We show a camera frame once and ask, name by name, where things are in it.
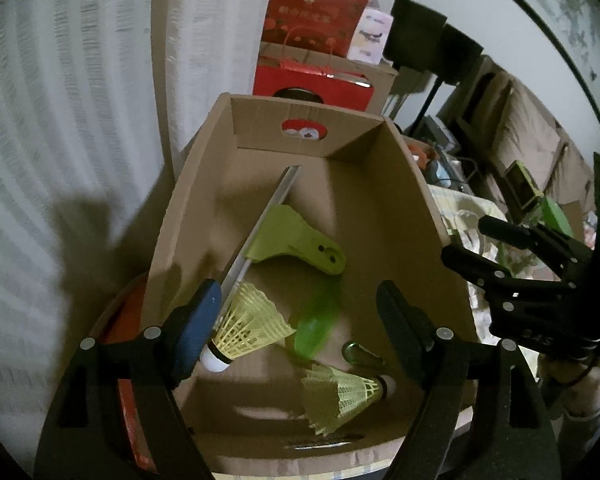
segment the striped curtain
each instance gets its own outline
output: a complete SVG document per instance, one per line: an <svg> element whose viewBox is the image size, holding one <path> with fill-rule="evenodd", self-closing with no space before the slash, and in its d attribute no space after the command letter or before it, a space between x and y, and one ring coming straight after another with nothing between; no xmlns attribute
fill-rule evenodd
<svg viewBox="0 0 600 480"><path fill-rule="evenodd" d="M195 131L250 93L266 1L0 0L0 439L25 469Z"/></svg>

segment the black picture frame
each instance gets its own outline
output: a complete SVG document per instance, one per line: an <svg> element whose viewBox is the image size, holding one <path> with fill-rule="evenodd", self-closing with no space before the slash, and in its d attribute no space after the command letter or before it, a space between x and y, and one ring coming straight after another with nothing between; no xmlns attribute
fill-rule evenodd
<svg viewBox="0 0 600 480"><path fill-rule="evenodd" d="M586 94L587 99L589 100L589 103L591 104L591 107L593 108L593 111L596 114L596 117L598 118L598 122L600 123L600 108L598 107L598 104L596 103L595 97L591 93L589 86L587 85L585 79L583 78L582 74L580 73L580 70L578 69L577 65L573 62L573 59L571 59L570 54L566 51L565 47L562 45L560 40L553 33L551 28L549 28L549 26L544 22L544 20L538 15L538 13L536 13L536 11L533 9L533 7L531 7L525 0L514 0L514 1L526 12L526 14L534 21L534 23L540 28L540 30L542 30L542 33L547 38L549 38L549 40L552 42L555 49L560 53L562 58L565 60L565 62L567 63L567 65L569 66L571 71L573 72L573 75L578 80L578 83L584 90L584 93Z"/></svg>

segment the black band on shuttlecock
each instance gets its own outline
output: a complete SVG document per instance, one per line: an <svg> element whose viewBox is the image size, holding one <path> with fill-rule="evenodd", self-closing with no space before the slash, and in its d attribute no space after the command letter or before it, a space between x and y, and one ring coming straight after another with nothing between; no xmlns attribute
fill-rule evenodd
<svg viewBox="0 0 600 480"><path fill-rule="evenodd" d="M386 385L386 381L381 376L376 376L376 381L378 381L380 386L382 386L382 397L380 397L380 400L384 400L389 393L389 387Z"/></svg>
<svg viewBox="0 0 600 480"><path fill-rule="evenodd" d="M218 347L213 341L209 341L209 343L207 343L206 346L209 348L209 350L211 350L211 353L214 355L214 357L221 360L224 364L230 365L234 362L233 359L229 359L226 355L219 351Z"/></svg>

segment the white wall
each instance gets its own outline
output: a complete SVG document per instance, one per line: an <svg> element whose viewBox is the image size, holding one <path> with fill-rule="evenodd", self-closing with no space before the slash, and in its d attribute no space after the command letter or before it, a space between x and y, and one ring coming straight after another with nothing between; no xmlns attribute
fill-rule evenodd
<svg viewBox="0 0 600 480"><path fill-rule="evenodd" d="M379 0L388 12L394 0ZM538 96L592 164L600 152L600 124L577 79L549 39L513 0L414 0L448 16L448 22L478 41L500 66ZM396 119L409 126L426 92L408 97ZM452 88L442 87L429 114L437 114Z"/></svg>

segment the white shuttlecock tip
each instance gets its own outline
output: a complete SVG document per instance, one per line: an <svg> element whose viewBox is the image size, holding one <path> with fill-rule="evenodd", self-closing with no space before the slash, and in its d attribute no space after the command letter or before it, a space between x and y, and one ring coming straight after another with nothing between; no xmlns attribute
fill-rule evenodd
<svg viewBox="0 0 600 480"><path fill-rule="evenodd" d="M394 378L388 375L381 375L378 379L380 379L380 384L382 384L382 398L391 399L396 389Z"/></svg>
<svg viewBox="0 0 600 480"><path fill-rule="evenodd" d="M226 362L218 356L216 356L212 349L209 348L208 344L206 344L202 349L202 353L200 354L200 362L202 363L203 367L205 367L207 370L216 373L224 372L229 367L229 364L231 364L231 361Z"/></svg>

